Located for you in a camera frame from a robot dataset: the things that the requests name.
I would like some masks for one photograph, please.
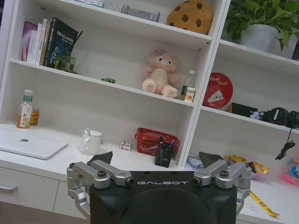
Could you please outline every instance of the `bottle cap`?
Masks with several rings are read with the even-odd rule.
[[[32,90],[25,90],[24,95],[32,97],[34,95],[34,92]]]

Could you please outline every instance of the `cookie plush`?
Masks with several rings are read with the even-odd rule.
[[[179,4],[168,15],[167,24],[193,32],[207,34],[212,23],[211,5],[204,0],[190,0]]]

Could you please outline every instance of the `green leaves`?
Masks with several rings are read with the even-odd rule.
[[[299,32],[293,32],[293,34],[295,35],[295,37],[297,37],[297,40],[299,40]]]
[[[299,10],[299,2],[289,1],[285,9],[288,12],[296,12]]]
[[[282,8],[280,8],[280,7],[277,7],[277,9],[276,9],[276,14],[275,14],[275,16],[273,16],[272,18],[271,18],[271,20],[273,21],[273,20],[275,20],[275,19],[278,19],[278,18],[282,18],[284,15],[286,15],[286,14],[290,14],[289,12],[287,12],[287,11],[285,11],[285,10],[283,10]]]
[[[251,0],[245,0],[245,7],[250,11],[257,11],[260,9],[260,5]]]
[[[227,16],[227,32],[233,40],[240,38],[242,31],[253,24],[276,27],[282,34],[281,49],[288,44],[290,36],[299,40],[299,2],[294,0],[231,0]]]
[[[272,7],[277,8],[280,4],[280,0],[272,0]]]

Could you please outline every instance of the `drawer handle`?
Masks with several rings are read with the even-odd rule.
[[[7,187],[1,187],[0,186],[0,192],[6,193],[6,194],[11,194],[16,192],[18,189],[18,186],[12,187],[12,188],[7,188]]]

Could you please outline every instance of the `green book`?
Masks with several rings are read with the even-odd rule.
[[[78,32],[58,18],[53,18],[44,66],[55,68],[61,60],[71,56]]]

